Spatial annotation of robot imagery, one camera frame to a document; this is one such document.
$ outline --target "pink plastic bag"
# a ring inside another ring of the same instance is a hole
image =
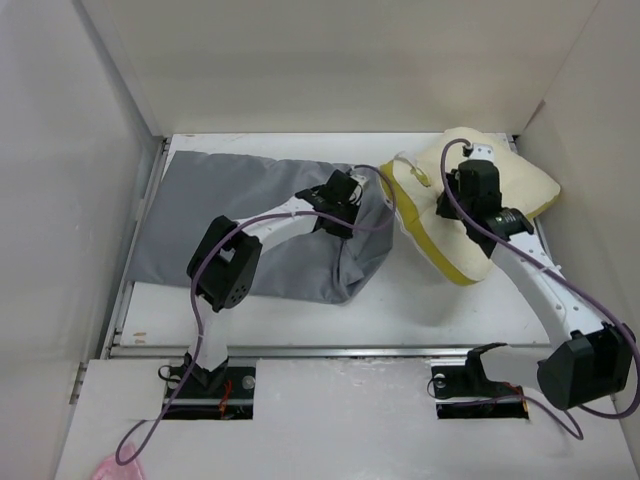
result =
[[[136,449],[133,444],[128,443],[122,447],[120,458],[130,458],[135,451]],[[114,454],[102,461],[91,477],[91,480],[145,480],[145,476],[137,458],[129,465],[121,467],[116,463],[116,456]]]

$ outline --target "cream pillow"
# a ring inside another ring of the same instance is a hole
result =
[[[484,143],[494,148],[494,163],[500,171],[502,204],[519,209],[529,219],[551,206],[560,194],[560,185],[502,142],[462,127],[444,132],[413,163],[398,156],[381,167],[395,187],[397,216],[403,231],[449,280],[457,285],[471,285],[483,280],[493,263],[469,240],[462,222],[436,215],[436,202],[444,190],[440,157],[444,146],[455,138],[466,138],[471,143]],[[447,155],[447,171],[464,160],[462,145],[454,145]],[[382,183],[389,199],[390,192]]]

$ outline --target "cushion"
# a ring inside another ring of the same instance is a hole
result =
[[[397,216],[403,231],[450,281],[464,286],[483,280],[493,263],[469,240],[461,221],[436,215],[436,203],[444,191],[440,179],[442,149],[455,138],[466,138],[471,143],[494,148],[494,163],[500,171],[502,204],[519,209],[530,220],[553,204],[560,194],[560,185],[501,141],[470,128],[447,130],[415,160],[398,155],[381,167],[395,187]],[[462,145],[454,145],[447,155],[447,171],[464,160]],[[384,184],[382,186],[388,200],[390,192]]]

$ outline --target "white table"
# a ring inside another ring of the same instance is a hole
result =
[[[90,478],[158,414],[162,363],[89,364],[57,479]],[[530,421],[437,420],[423,359],[267,360],[256,379],[253,420],[162,421],[140,457],[147,479],[637,479],[615,421],[575,412],[578,442],[537,407]]]
[[[381,165],[399,152],[416,155],[439,134],[214,134],[175,135],[176,151],[243,153]],[[505,135],[498,135],[508,144]],[[137,283],[119,338],[127,348],[188,345],[195,326],[187,289]],[[384,265],[347,305],[332,306],[248,297],[218,316],[230,347],[456,347],[504,341],[546,344],[548,339],[511,281],[494,269],[478,285],[450,284],[396,226]]]

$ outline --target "gray cloth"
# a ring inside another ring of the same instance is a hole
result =
[[[211,221],[247,218],[286,202],[296,192],[325,183],[348,165],[273,160],[250,155],[177,152],[142,227],[128,279],[189,286],[191,256]],[[375,173],[369,178],[356,221],[374,226],[390,215]],[[355,232],[346,242],[324,231],[294,237],[266,252],[251,288],[268,295],[343,303],[371,278],[391,250],[393,228]]]

